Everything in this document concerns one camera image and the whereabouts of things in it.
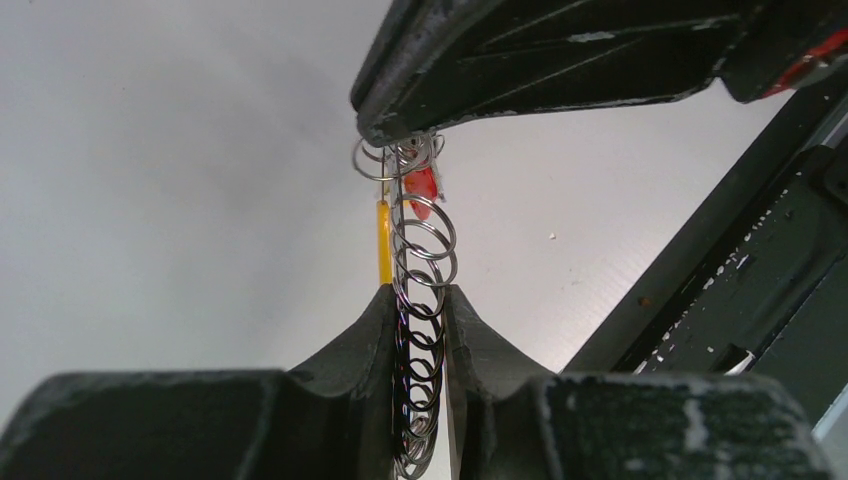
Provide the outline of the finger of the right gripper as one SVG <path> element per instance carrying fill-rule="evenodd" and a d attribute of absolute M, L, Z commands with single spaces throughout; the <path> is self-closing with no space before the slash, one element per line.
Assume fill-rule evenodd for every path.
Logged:
<path fill-rule="evenodd" d="M 675 102 L 763 1 L 395 1 L 354 81 L 374 146 L 493 117 Z"/>

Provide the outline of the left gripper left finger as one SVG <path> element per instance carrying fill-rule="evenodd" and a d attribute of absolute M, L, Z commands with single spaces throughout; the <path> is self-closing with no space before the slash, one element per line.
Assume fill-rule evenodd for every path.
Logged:
<path fill-rule="evenodd" d="M 73 372 L 21 403 L 5 479 L 389 479 L 395 295 L 284 370 Z"/>

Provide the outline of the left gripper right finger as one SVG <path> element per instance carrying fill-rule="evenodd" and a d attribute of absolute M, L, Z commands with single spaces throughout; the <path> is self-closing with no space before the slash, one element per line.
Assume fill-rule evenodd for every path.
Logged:
<path fill-rule="evenodd" d="M 450 286 L 456 479 L 830 479 L 800 405 L 757 375 L 552 372 Z"/>

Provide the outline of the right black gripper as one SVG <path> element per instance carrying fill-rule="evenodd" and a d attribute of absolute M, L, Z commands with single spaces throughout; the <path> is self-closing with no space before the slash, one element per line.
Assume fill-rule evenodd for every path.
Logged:
<path fill-rule="evenodd" d="M 767 97 L 810 50 L 846 28 L 845 1 L 767 1 L 731 50 L 719 77 L 737 102 Z"/>

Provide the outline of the metal keyring with small rings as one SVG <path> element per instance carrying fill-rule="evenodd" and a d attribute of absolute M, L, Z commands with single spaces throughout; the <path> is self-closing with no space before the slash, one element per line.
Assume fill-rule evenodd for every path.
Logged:
<path fill-rule="evenodd" d="M 378 183 L 381 283 L 396 298 L 393 476 L 419 479 L 431 464 L 443 390 L 446 293 L 458 273 L 456 228 L 445 212 L 438 133 L 383 147 L 358 139 L 353 169 Z"/>

